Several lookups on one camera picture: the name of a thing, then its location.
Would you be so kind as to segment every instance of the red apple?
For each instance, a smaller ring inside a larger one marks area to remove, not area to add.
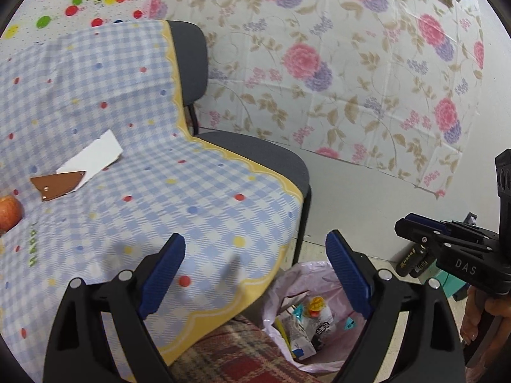
[[[21,203],[12,195],[0,198],[0,231],[7,232],[21,220]]]

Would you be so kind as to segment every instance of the floral wallpaper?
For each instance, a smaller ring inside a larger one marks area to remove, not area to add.
[[[206,36],[202,127],[445,195],[479,101],[477,0],[152,0],[150,10]]]

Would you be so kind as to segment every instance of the metal rivet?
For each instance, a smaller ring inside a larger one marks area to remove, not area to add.
[[[378,276],[384,281],[390,281],[393,277],[392,272],[387,269],[380,269]]]
[[[80,278],[74,278],[71,280],[71,282],[69,283],[69,286],[71,288],[78,288],[80,285],[82,284],[82,280]]]
[[[433,288],[433,289],[438,289],[441,286],[440,281],[436,278],[429,278],[428,285],[431,286],[431,288]]]
[[[132,271],[122,271],[119,275],[118,275],[118,278],[119,280],[121,281],[127,281],[129,279],[131,279],[131,277],[133,276],[133,272]]]

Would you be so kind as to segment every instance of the pink plastic bag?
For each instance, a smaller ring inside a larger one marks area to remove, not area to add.
[[[273,322],[280,312],[285,297],[292,297],[306,291],[310,296],[321,296],[325,299],[336,320],[336,330],[329,335],[328,343],[321,351],[298,363],[293,360],[286,342],[279,331],[273,327]],[[355,346],[364,328],[365,319],[361,314],[353,311],[330,262],[296,264],[275,279],[266,291],[266,295],[267,299],[263,307],[263,331],[277,344],[287,361],[308,373],[339,371]],[[355,322],[355,326],[345,329],[348,317]]]

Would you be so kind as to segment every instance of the colorful dotted cloth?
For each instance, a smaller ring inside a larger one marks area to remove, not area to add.
[[[0,195],[16,195],[25,211],[0,239],[0,333],[35,382],[71,278],[111,280],[174,232],[186,257],[146,320],[166,362],[263,293],[302,196],[281,175],[190,136],[167,22],[32,45],[0,63],[0,96]],[[108,129],[121,158],[77,192],[42,202],[30,177],[54,173]],[[106,330],[127,378],[111,317]]]
[[[150,0],[24,0],[2,34],[0,58],[75,30],[149,18],[150,5]]]

